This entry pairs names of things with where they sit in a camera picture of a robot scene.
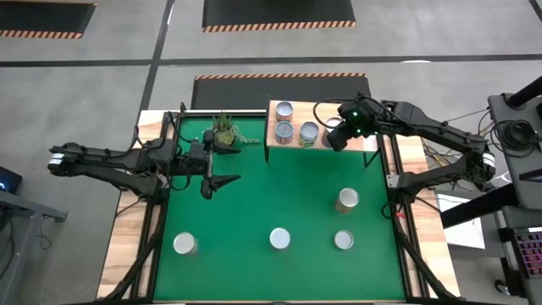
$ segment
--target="orange striped edge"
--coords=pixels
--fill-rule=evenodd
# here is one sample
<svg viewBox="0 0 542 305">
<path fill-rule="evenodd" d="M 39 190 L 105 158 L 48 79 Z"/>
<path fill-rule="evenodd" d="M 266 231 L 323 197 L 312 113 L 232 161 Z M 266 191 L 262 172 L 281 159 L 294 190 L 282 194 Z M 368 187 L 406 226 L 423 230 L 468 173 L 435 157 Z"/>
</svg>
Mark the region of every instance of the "orange striped edge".
<svg viewBox="0 0 542 305">
<path fill-rule="evenodd" d="M 0 30 L 0 37 L 80 39 L 83 37 L 83 34 L 74 32 L 50 32 L 35 30 Z"/>
<path fill-rule="evenodd" d="M 210 25 L 203 27 L 204 33 L 224 33 L 236 31 L 269 31 L 269 30 L 299 30 L 317 28 L 354 27 L 356 21 L 315 21 L 315 22 L 281 22 L 254 25 Z"/>
<path fill-rule="evenodd" d="M 227 80 L 248 78 L 294 78 L 294 77 L 365 77 L 365 73 L 267 73 L 251 75 L 198 75 L 196 80 Z"/>
</svg>

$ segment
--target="potted plant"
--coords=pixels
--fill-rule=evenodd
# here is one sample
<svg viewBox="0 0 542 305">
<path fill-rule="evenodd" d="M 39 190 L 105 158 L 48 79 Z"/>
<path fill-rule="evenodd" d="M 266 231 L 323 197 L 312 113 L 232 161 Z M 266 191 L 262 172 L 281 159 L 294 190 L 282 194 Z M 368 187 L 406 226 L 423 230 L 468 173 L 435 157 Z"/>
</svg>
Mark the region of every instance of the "potted plant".
<svg viewBox="0 0 542 305">
<path fill-rule="evenodd" d="M 226 115 L 226 112 L 220 113 L 217 118 L 213 118 L 214 135 L 220 143 L 233 145 L 235 140 L 243 144 L 258 144 L 259 139 L 246 138 L 241 134 L 239 127 L 234 125 L 234 121 Z"/>
</svg>

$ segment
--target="white paper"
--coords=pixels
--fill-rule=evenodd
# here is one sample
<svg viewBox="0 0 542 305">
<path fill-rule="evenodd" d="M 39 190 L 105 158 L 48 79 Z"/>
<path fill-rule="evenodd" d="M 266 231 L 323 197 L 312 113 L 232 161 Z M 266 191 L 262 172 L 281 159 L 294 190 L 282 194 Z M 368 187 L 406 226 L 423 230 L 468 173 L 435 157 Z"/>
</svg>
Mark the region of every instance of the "white paper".
<svg viewBox="0 0 542 305">
<path fill-rule="evenodd" d="M 437 204 L 441 212 L 469 201 L 470 199 L 437 194 Z M 451 245 L 485 249 L 484 233 L 482 232 L 480 218 L 445 229 L 444 234 L 446 241 Z"/>
</svg>

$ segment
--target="tin can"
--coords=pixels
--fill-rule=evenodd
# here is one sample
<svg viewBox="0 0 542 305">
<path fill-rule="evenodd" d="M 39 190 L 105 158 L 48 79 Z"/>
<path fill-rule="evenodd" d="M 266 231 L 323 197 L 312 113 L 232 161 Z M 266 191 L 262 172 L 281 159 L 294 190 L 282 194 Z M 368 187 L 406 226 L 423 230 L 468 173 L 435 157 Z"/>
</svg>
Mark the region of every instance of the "tin can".
<svg viewBox="0 0 542 305">
<path fill-rule="evenodd" d="M 173 240 L 173 249 L 181 255 L 196 253 L 196 238 L 188 232 L 182 232 Z"/>
<path fill-rule="evenodd" d="M 284 228 L 276 228 L 271 231 L 269 241 L 276 250 L 284 250 L 290 245 L 290 232 Z"/>
<path fill-rule="evenodd" d="M 294 136 L 294 125 L 287 121 L 279 122 L 274 128 L 274 132 L 278 143 L 282 145 L 290 144 Z"/>
<path fill-rule="evenodd" d="M 341 118 L 331 118 L 331 119 L 328 119 L 325 124 L 327 126 L 331 126 L 331 127 L 336 127 L 338 126 L 340 123 L 342 122 L 342 119 Z M 325 146 L 325 147 L 331 147 L 331 145 L 329 144 L 329 141 L 328 141 L 328 134 L 333 131 L 334 128 L 328 128 L 328 127 L 325 127 L 324 129 L 324 135 L 322 136 L 322 144 Z"/>
<path fill-rule="evenodd" d="M 291 103 L 280 102 L 277 104 L 277 122 L 291 122 L 294 114 L 294 107 Z"/>
<path fill-rule="evenodd" d="M 359 202 L 357 191 L 351 188 L 346 188 L 340 191 L 339 196 L 335 200 L 335 209 L 339 213 L 346 214 L 356 207 Z"/>
<path fill-rule="evenodd" d="M 348 250 L 354 246 L 354 235 L 347 230 L 340 230 L 335 234 L 334 243 L 340 250 Z"/>
<path fill-rule="evenodd" d="M 314 122 L 305 122 L 299 132 L 299 145 L 302 147 L 312 147 L 318 138 L 318 125 Z"/>
</svg>

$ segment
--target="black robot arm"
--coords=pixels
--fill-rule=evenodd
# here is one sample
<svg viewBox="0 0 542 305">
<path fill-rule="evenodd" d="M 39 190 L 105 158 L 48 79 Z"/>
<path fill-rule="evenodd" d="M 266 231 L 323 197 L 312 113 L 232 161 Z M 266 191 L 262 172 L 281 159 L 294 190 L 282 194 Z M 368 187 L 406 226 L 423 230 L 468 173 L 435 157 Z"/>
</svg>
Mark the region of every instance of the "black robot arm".
<svg viewBox="0 0 542 305">
<path fill-rule="evenodd" d="M 84 147 L 77 143 L 52 147 L 50 152 L 53 155 L 47 168 L 53 175 L 85 175 L 119 189 L 130 189 L 141 199 L 159 199 L 164 194 L 163 189 L 174 188 L 171 185 L 174 176 L 186 176 L 187 187 L 193 175 L 201 175 L 201 194 L 210 199 L 221 186 L 240 178 L 239 175 L 213 175 L 213 153 L 240 151 L 218 143 L 214 140 L 214 132 L 207 130 L 201 142 L 192 140 L 189 151 L 182 153 L 177 144 L 177 132 L 173 132 L 172 138 L 167 136 L 169 125 L 178 130 L 182 118 L 182 109 L 175 115 L 166 113 L 160 138 L 145 143 L 139 140 L 135 129 L 135 140 L 131 146 L 138 141 L 141 148 L 130 148 L 125 152 Z"/>
<path fill-rule="evenodd" d="M 380 135 L 421 136 L 463 153 L 454 164 L 431 169 L 421 174 L 411 172 L 389 175 L 388 187 L 392 195 L 414 202 L 426 187 L 457 180 L 468 180 L 481 188 L 495 174 L 495 157 L 482 136 L 428 118 L 423 111 L 407 102 L 382 101 L 364 95 L 342 102 L 338 108 L 344 120 L 328 135 L 335 151 L 341 151 L 352 137 Z"/>
</svg>

